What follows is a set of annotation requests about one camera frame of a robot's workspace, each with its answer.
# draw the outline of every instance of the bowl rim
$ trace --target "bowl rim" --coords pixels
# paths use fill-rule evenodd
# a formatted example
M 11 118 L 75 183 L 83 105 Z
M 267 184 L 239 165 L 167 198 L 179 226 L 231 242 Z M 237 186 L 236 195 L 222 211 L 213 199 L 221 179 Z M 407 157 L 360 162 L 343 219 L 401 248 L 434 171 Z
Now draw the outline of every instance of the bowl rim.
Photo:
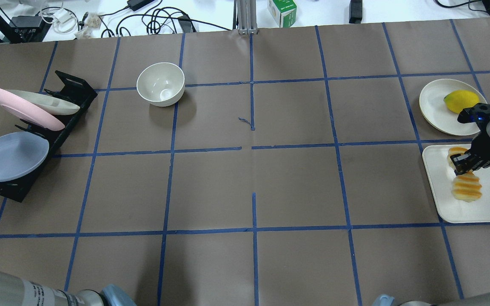
M 182 75 L 181 87 L 179 88 L 179 91 L 177 91 L 174 95 L 172 95 L 171 97 L 169 97 L 167 99 L 148 99 L 148 98 L 144 97 L 144 95 L 141 94 L 141 91 L 139 89 L 140 78 L 141 78 L 142 74 L 144 74 L 144 72 L 147 71 L 149 68 L 151 68 L 152 66 L 161 65 L 161 64 L 170 64 L 170 65 L 175 66 L 179 69 L 179 71 L 181 72 L 181 75 Z M 184 87 L 185 87 L 185 73 L 182 71 L 182 69 L 179 66 L 177 66 L 176 64 L 173 64 L 172 62 L 157 62 L 155 64 L 152 64 L 151 66 L 148 66 L 147 68 L 144 68 L 144 70 L 140 73 L 140 76 L 137 77 L 137 81 L 136 81 L 136 91 L 138 92 L 138 94 L 143 99 L 147 100 L 148 102 L 155 102 L 155 103 L 167 102 L 168 100 L 175 98 L 175 96 L 179 95 L 179 93 L 182 91 L 182 89 Z

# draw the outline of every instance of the metal bracket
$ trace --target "metal bracket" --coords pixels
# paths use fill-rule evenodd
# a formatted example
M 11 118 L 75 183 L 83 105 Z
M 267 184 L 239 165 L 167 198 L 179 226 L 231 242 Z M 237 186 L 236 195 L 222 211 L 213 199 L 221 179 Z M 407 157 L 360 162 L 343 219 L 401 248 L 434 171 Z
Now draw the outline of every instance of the metal bracket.
M 256 34 L 256 0 L 234 0 L 233 29 L 240 35 Z

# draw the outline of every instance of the grid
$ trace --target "grid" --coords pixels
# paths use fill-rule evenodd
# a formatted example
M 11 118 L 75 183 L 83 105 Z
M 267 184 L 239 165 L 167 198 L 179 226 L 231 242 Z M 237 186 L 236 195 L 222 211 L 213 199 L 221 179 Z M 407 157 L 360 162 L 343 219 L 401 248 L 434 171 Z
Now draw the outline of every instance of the grid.
M 321 63 L 323 69 L 323 78 L 303 78 L 303 79 L 279 79 L 279 80 L 266 80 L 266 81 L 255 81 L 254 80 L 254 68 L 253 68 L 253 43 L 254 43 L 254 35 L 249 37 L 249 56 L 250 56 L 250 70 L 251 77 L 248 81 L 241 82 L 228 82 L 228 83 L 202 83 L 202 84 L 191 84 L 186 85 L 186 87 L 208 87 L 208 86 L 232 86 L 232 85 L 243 85 L 249 84 L 250 92 L 251 92 L 251 118 L 250 122 L 248 122 L 251 126 L 251 130 L 255 130 L 255 103 L 254 103 L 254 86 L 256 84 L 264 84 L 264 83 L 290 83 L 290 82 L 314 82 L 314 81 L 324 81 L 326 96 L 328 99 L 328 110 L 330 116 L 330 124 L 332 128 L 333 135 L 333 143 L 318 143 L 318 144 L 302 144 L 302 145 L 261 145 L 261 146 L 252 146 L 252 150 L 272 150 L 272 149 L 289 149 L 289 148 L 299 148 L 299 147 L 333 147 L 336 153 L 337 159 L 337 169 L 339 173 L 339 180 L 342 188 L 342 197 L 344 201 L 344 211 L 345 211 L 345 225 L 333 225 L 333 226 L 304 226 L 304 227 L 258 227 L 256 221 L 256 193 L 253 192 L 251 195 L 251 213 L 253 217 L 252 227 L 248 228 L 230 228 L 230 229 L 208 229 L 208 230 L 168 230 L 168 219 L 169 219 L 169 206 L 171 200 L 171 185 L 173 179 L 173 167 L 174 167 L 174 157 L 175 154 L 181 153 L 194 153 L 194 152 L 212 152 L 212 151 L 232 151 L 232 150 L 241 150 L 242 147 L 213 147 L 208 149 L 175 149 L 175 134 L 177 130 L 177 115 L 179 112 L 179 104 L 174 106 L 173 113 L 173 127 L 171 132 L 171 149 L 170 150 L 162 150 L 162 151 L 120 151 L 120 152 L 111 152 L 111 153 L 98 153 L 97 147 L 99 144 L 101 129 L 103 126 L 103 117 L 105 114 L 105 107 L 107 106 L 107 99 L 111 91 L 134 91 L 135 87 L 126 87 L 126 88 L 113 88 L 111 87 L 111 81 L 113 78 L 113 72 L 115 69 L 115 64 L 117 61 L 117 54 L 120 46 L 120 37 L 117 39 L 116 49 L 114 52 L 113 63 L 111 67 L 111 75 L 109 76 L 109 82 L 107 83 L 107 88 L 97 89 L 98 92 L 106 92 L 105 98 L 103 100 L 103 106 L 101 110 L 101 117 L 99 126 L 97 129 L 97 136 L 95 139 L 95 145 L 92 153 L 70 153 L 70 154 L 61 154 L 55 156 L 56 158 L 73 158 L 73 157 L 91 157 L 91 164 L 88 173 L 87 183 L 84 188 L 84 196 L 82 207 L 80 209 L 80 216 L 77 223 L 77 228 L 75 232 L 69 233 L 45 233 L 45 234 L 0 234 L 0 238 L 57 238 L 57 237 L 69 237 L 74 238 L 74 244 L 72 247 L 71 257 L 69 260 L 68 272 L 66 276 L 66 285 L 64 290 L 68 290 L 70 277 L 73 271 L 74 265 L 74 256 L 76 253 L 77 243 L 79 238 L 83 237 L 97 237 L 97 236 L 140 236 L 140 235 L 160 235 L 162 236 L 162 245 L 161 245 L 161 256 L 160 256 L 160 269 L 158 276 L 158 300 L 157 304 L 161 304 L 161 296 L 162 296 L 162 286 L 163 286 L 163 273 L 165 267 L 165 246 L 168 235 L 192 235 L 192 234 L 213 234 L 213 233 L 229 233 L 229 232 L 252 232 L 253 233 L 253 252 L 254 252 L 254 301 L 255 305 L 258 306 L 259 302 L 259 271 L 258 271 L 258 242 L 257 242 L 257 233 L 261 231 L 310 231 L 310 230 L 342 230 L 347 231 L 348 233 L 348 243 L 350 246 L 350 258 L 352 261 L 352 270 L 354 276 L 354 286 L 356 289 L 356 298 L 358 300 L 358 305 L 362 305 L 362 298 L 360 293 L 360 283 L 359 276 L 355 258 L 354 251 L 354 243 L 353 243 L 353 230 L 356 229 L 385 229 L 385 228 L 424 228 L 424 227 L 432 227 L 432 228 L 440 228 L 443 234 L 443 239 L 445 242 L 445 246 L 447 249 L 447 255 L 449 257 L 449 262 L 451 264 L 451 269 L 453 272 L 453 277 L 455 279 L 455 284 L 457 287 L 457 292 L 459 297 L 462 299 L 463 291 L 461 289 L 461 284 L 459 281 L 459 275 L 457 273 L 457 268 L 455 266 L 455 261 L 453 260 L 453 254 L 451 252 L 451 245 L 449 243 L 449 239 L 447 238 L 446 227 L 462 227 L 462 226 L 476 226 L 482 225 L 481 223 L 465 223 L 465 224 L 450 224 L 445 223 L 440 217 L 438 217 L 439 221 L 436 223 L 411 223 L 411 224 L 372 224 L 372 225 L 353 225 L 350 220 L 350 213 L 348 208 L 348 200 L 346 195 L 346 187 L 345 187 L 345 176 L 344 171 L 342 169 L 342 161 L 340 158 L 340 147 L 345 146 L 356 146 L 356 145 L 401 145 L 401 144 L 416 144 L 418 146 L 418 150 L 422 153 L 423 144 L 425 143 L 449 143 L 449 142 L 459 142 L 459 141 L 470 141 L 471 139 L 421 139 L 418 129 L 416 127 L 416 121 L 414 119 L 412 108 L 410 106 L 410 101 L 408 101 L 408 95 L 406 93 L 406 89 L 403 83 L 403 77 L 414 77 L 414 76 L 444 76 L 444 75 L 471 75 L 474 78 L 475 85 L 478 87 L 480 93 L 483 93 L 483 90 L 480 86 L 479 80 L 476 77 L 478 74 L 490 74 L 490 70 L 484 71 L 475 71 L 472 68 L 472 64 L 468 58 L 467 51 L 464 48 L 464 45 L 459 37 L 459 33 L 457 28 L 455 27 L 455 23 L 453 20 L 450 20 L 451 27 L 457 40 L 459 42 L 459 46 L 461 47 L 462 53 L 465 57 L 465 60 L 469 66 L 469 71 L 465 72 L 442 72 L 442 73 L 427 73 L 427 74 L 402 74 L 399 69 L 398 62 L 396 60 L 396 56 L 393 50 L 393 45 L 391 44 L 391 40 L 389 37 L 389 33 L 387 32 L 387 27 L 385 23 L 382 24 L 383 31 L 385 33 L 385 37 L 387 39 L 387 43 L 389 45 L 390 54 L 393 59 L 393 64 L 396 69 L 396 74 L 393 75 L 375 75 L 375 76 L 346 76 L 346 77 L 328 77 L 327 68 L 325 64 L 325 54 L 323 51 L 323 46 L 321 42 L 321 36 L 319 34 L 319 29 L 315 26 L 315 33 L 317 42 L 319 45 L 319 53 L 321 56 Z M 51 58 L 49 60 L 43 83 L 39 89 L 39 93 L 43 93 L 43 88 L 45 86 L 45 82 L 47 80 L 49 70 L 51 68 L 54 55 L 56 54 L 56 49 L 58 47 L 58 42 L 54 44 L 54 48 L 52 50 Z M 182 67 L 183 62 L 183 53 L 185 49 L 185 34 L 182 35 L 181 39 L 181 48 L 179 51 L 179 67 Z M 334 114 L 332 110 L 332 103 L 330 100 L 330 89 L 329 89 L 329 81 L 332 80 L 341 80 L 341 79 L 365 79 L 365 78 L 397 78 L 400 83 L 400 87 L 402 90 L 402 94 L 407 106 L 407 110 L 410 116 L 410 120 L 412 122 L 413 130 L 415 133 L 415 140 L 412 141 L 376 141 L 376 142 L 348 142 L 342 143 L 338 141 L 338 134 L 335 127 Z M 96 158 L 98 156 L 111 156 L 111 155 L 146 155 L 146 154 L 168 154 L 171 157 L 171 162 L 169 166 L 169 177 L 167 180 L 167 197 L 165 201 L 165 217 L 163 223 L 163 230 L 161 231 L 130 231 L 130 232 L 81 232 L 82 219 L 84 215 L 85 206 L 87 203 L 88 192 L 90 188 L 90 182 L 92 178 L 92 174 L 94 171 L 94 165 L 96 162 Z M 0 207 L 0 220 L 3 214 L 3 211 L 6 206 L 6 199 L 3 199 L 1 207 Z

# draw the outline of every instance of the bread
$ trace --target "bread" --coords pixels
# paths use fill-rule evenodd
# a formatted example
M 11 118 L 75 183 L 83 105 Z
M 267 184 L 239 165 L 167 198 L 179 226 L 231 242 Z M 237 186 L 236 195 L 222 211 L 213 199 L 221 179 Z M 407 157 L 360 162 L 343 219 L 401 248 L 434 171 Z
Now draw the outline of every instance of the bread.
M 449 163 L 449 167 L 455 170 L 455 165 L 451 160 L 451 155 L 459 154 L 462 155 L 467 151 L 464 147 L 452 147 L 447 152 L 447 163 Z M 482 193 L 480 178 L 475 176 L 472 171 L 465 174 L 461 174 L 460 176 L 456 176 L 453 178 L 453 184 L 451 188 L 451 193 L 457 200 L 463 200 L 466 202 L 473 202 L 478 200 Z
M 455 170 L 455 165 L 453 164 L 453 161 L 451 161 L 451 155 L 459 154 L 463 155 L 468 149 L 465 149 L 464 147 L 452 147 L 449 149 L 447 152 L 447 163 L 449 164 L 449 167 L 451 167 L 453 170 Z
M 461 174 L 453 179 L 453 189 L 451 190 L 451 193 L 457 200 L 466 202 L 478 200 L 482 196 L 480 190 L 480 178 L 471 172 Z

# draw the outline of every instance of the plate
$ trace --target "plate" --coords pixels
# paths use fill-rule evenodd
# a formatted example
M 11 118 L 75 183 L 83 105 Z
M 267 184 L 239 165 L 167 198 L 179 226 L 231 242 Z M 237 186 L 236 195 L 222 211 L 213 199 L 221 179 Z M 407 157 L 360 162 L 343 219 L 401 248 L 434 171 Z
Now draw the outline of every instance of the plate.
M 62 130 L 66 126 L 39 106 L 0 88 L 0 105 L 20 119 L 37 124 L 49 130 Z
M 490 167 L 474 171 L 482 184 L 483 196 L 479 200 L 468 203 L 455 199 L 451 193 L 455 173 L 447 163 L 447 152 L 451 147 L 469 149 L 470 145 L 431 145 L 422 152 L 424 168 L 440 217 L 450 223 L 490 222 Z
M 31 93 L 29 91 L 15 91 L 10 89 L 7 91 L 39 106 L 47 113 L 52 115 L 72 115 L 80 110 L 78 105 L 50 95 L 41 95 L 39 93 Z
M 480 103 L 487 103 L 482 94 L 474 87 L 456 79 L 442 78 L 428 83 L 419 95 L 419 106 L 426 121 L 444 133 L 467 136 L 478 133 L 480 129 L 475 123 L 459 123 L 459 114 L 451 112 L 445 106 L 444 97 L 453 91 L 472 91 L 480 98 Z
M 48 154 L 48 141 L 29 132 L 0 137 L 0 182 L 21 178 L 35 170 Z

